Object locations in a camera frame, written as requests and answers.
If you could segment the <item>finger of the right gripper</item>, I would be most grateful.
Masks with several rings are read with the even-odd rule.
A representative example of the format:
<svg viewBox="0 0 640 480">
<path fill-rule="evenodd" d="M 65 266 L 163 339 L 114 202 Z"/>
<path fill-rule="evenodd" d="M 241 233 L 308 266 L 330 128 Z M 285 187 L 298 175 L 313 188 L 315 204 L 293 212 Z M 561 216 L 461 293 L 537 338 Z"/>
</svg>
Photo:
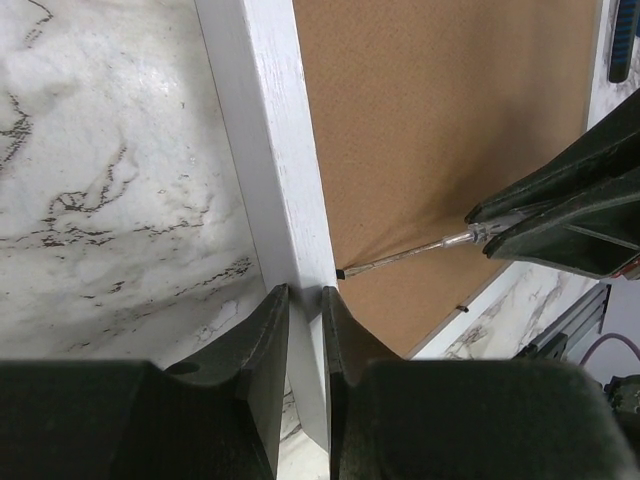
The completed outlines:
<svg viewBox="0 0 640 480">
<path fill-rule="evenodd" d="M 611 278 L 639 259 L 639 170 L 605 178 L 495 236 L 489 259 Z"/>
<path fill-rule="evenodd" d="M 639 93 L 634 92 L 558 156 L 478 203 L 465 217 L 476 223 L 535 203 L 575 194 L 639 166 Z"/>
</svg>

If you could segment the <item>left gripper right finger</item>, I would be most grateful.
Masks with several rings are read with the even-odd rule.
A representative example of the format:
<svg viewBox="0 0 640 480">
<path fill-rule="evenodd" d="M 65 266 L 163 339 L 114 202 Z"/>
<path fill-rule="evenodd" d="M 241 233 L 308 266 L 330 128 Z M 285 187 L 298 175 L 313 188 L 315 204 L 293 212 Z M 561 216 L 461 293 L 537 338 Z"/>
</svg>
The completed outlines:
<svg viewBox="0 0 640 480">
<path fill-rule="evenodd" d="M 595 382 L 554 360 L 405 360 L 322 293 L 334 479 L 631 479 Z"/>
</svg>

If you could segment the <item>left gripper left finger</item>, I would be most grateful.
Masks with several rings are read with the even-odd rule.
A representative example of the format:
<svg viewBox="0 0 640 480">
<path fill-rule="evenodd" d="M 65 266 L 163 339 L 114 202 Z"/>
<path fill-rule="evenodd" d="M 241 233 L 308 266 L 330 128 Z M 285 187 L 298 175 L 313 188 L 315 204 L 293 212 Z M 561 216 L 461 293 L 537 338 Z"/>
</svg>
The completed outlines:
<svg viewBox="0 0 640 480">
<path fill-rule="evenodd" d="M 5 479 L 273 479 L 289 289 L 189 357 L 1 365 Z"/>
</svg>

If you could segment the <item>clear tester screwdriver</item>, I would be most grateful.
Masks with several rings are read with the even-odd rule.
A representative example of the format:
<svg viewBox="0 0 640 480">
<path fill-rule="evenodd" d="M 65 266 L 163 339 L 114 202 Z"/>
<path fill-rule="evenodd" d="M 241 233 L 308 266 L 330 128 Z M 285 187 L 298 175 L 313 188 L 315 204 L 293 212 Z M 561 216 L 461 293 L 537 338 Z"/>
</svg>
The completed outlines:
<svg viewBox="0 0 640 480">
<path fill-rule="evenodd" d="M 434 242 L 430 242 L 413 249 L 383 257 L 369 263 L 351 266 L 345 269 L 337 269 L 336 276 L 338 280 L 346 280 L 367 271 L 384 267 L 427 251 L 436 249 L 448 249 L 467 244 L 483 244 L 489 241 L 491 238 L 497 236 L 498 234 L 506 231 L 513 225 L 513 221 L 505 220 L 470 224 L 467 229 L 461 233 L 445 236 Z"/>
</svg>

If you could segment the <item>white picture frame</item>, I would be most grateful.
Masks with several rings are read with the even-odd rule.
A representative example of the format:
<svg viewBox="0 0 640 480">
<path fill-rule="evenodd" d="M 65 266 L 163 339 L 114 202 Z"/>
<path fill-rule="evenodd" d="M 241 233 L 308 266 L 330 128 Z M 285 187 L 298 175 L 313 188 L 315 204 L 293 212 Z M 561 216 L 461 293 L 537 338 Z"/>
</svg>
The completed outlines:
<svg viewBox="0 0 640 480">
<path fill-rule="evenodd" d="M 454 231 L 585 129 L 598 1 L 200 1 L 288 373 L 328 443 L 321 289 Z"/>
</svg>

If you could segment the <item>aluminium extrusion rail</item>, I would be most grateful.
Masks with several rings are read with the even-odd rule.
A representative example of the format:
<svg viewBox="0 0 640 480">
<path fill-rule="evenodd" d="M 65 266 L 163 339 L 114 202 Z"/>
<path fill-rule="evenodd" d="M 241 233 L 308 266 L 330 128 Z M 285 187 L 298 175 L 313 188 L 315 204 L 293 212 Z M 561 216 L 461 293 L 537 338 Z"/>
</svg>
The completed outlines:
<svg viewBox="0 0 640 480">
<path fill-rule="evenodd" d="M 605 318 L 611 286 L 598 284 L 580 297 L 549 327 L 523 347 L 515 359 L 561 361 L 588 334 L 599 334 Z"/>
</svg>

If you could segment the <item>blue handled pliers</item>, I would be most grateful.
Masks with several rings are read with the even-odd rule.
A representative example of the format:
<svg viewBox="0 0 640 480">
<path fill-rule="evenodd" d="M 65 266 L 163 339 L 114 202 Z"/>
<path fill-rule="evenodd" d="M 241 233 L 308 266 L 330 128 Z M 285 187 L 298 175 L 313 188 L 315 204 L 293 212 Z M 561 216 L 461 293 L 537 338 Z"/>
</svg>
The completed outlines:
<svg viewBox="0 0 640 480">
<path fill-rule="evenodd" d="M 620 0 L 618 2 L 611 53 L 608 66 L 608 81 L 613 84 L 624 82 L 632 61 L 634 41 L 639 32 L 639 1 Z"/>
</svg>

